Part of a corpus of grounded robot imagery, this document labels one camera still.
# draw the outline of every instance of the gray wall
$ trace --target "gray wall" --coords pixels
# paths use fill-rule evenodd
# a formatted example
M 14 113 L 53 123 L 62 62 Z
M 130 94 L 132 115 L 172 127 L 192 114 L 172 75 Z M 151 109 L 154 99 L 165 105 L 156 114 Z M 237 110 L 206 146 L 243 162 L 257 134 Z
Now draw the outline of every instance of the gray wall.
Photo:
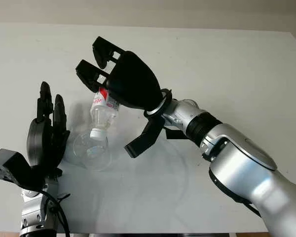
M 291 32 L 296 0 L 0 0 L 0 22 Z

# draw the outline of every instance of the bottle cap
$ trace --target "bottle cap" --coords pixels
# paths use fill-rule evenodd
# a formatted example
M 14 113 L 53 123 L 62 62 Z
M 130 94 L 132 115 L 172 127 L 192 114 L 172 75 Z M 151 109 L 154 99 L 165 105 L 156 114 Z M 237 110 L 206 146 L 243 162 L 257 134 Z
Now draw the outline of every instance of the bottle cap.
M 107 131 L 99 128 L 93 128 L 90 132 L 90 138 L 104 141 L 107 137 Z

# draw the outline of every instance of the black ring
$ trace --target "black ring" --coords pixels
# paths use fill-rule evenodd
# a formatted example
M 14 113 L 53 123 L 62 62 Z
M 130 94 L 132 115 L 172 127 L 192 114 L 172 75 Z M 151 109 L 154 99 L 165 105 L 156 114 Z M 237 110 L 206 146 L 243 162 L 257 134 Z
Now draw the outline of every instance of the black ring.
M 161 92 L 165 93 L 166 100 L 164 101 L 164 103 L 161 105 L 161 107 L 153 114 L 149 115 L 147 114 L 147 110 L 144 111 L 144 116 L 148 119 L 154 117 L 154 116 L 159 116 L 161 114 L 163 114 L 163 112 L 166 110 L 166 108 L 170 105 L 171 101 L 172 101 L 172 92 L 171 90 L 168 89 L 162 89 Z

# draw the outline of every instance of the white table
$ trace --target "white table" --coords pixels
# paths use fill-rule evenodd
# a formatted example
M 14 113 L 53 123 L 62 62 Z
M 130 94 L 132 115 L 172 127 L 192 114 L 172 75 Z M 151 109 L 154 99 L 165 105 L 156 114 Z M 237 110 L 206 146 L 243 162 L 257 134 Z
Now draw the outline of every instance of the white table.
M 80 59 L 95 63 L 91 44 L 97 36 L 136 52 L 162 88 L 234 125 L 296 183 L 296 40 L 289 33 L 0 24 L 0 148 L 26 156 L 43 80 L 53 98 L 64 97 L 73 134 L 88 123 L 93 94 L 74 69 Z M 145 123 L 142 111 L 120 108 L 110 131 L 113 162 L 103 172 L 62 161 L 59 193 L 72 194 L 62 206 L 73 233 L 266 230 L 261 219 L 212 184 L 208 163 L 192 142 L 168 143 L 162 134 L 153 148 L 131 159 L 123 146 Z M 0 181 L 0 231 L 19 231 L 20 193 Z

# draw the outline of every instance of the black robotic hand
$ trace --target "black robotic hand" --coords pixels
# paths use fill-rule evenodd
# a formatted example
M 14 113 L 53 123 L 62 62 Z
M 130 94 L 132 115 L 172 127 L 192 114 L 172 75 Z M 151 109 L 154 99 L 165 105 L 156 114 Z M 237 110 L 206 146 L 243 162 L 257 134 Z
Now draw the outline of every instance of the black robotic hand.
M 53 113 L 53 125 L 49 115 Z M 45 177 L 61 176 L 57 168 L 66 148 L 69 131 L 66 130 L 63 98 L 51 101 L 49 85 L 42 82 L 37 100 L 37 117 L 31 122 L 27 152 L 29 163 L 18 152 L 0 149 L 0 179 L 12 182 L 27 190 L 40 190 Z
M 81 81 L 93 92 L 104 87 L 120 104 L 145 111 L 147 125 L 139 137 L 125 146 L 128 154 L 135 158 L 156 142 L 165 124 L 161 115 L 171 103 L 171 91 L 160 89 L 151 69 L 135 53 L 124 51 L 101 37 L 95 40 L 92 47 L 101 69 L 107 66 L 108 61 L 114 62 L 115 66 L 108 74 L 82 60 L 76 68 Z M 119 54 L 118 58 L 114 57 L 115 52 Z M 98 81 L 100 75 L 106 78 L 102 83 Z
M 120 104 L 136 109 L 152 111 L 162 101 L 157 78 L 151 69 L 133 52 L 124 51 L 107 40 L 98 37 L 92 45 L 94 57 L 101 69 L 108 61 L 116 63 L 110 74 L 82 60 L 76 68 L 81 81 L 93 92 L 104 87 Z M 99 75 L 106 77 L 98 82 Z

